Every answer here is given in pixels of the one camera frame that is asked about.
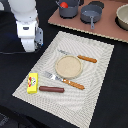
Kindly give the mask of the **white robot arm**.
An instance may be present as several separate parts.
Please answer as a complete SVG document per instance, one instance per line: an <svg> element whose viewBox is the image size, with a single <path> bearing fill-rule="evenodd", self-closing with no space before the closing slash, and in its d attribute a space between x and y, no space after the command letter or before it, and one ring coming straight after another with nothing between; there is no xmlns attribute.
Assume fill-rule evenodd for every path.
<svg viewBox="0 0 128 128"><path fill-rule="evenodd" d="M17 34L26 52L34 52L43 44L35 0L8 0L16 18Z"/></svg>

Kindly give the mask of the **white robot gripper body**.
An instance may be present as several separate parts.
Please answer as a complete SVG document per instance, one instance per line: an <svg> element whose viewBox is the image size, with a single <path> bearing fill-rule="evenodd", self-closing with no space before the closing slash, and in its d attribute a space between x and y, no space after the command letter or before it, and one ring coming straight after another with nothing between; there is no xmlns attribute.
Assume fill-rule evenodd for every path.
<svg viewBox="0 0 128 128"><path fill-rule="evenodd" d="M36 21L16 22L17 34L26 52L35 52L43 45L43 30Z"/></svg>

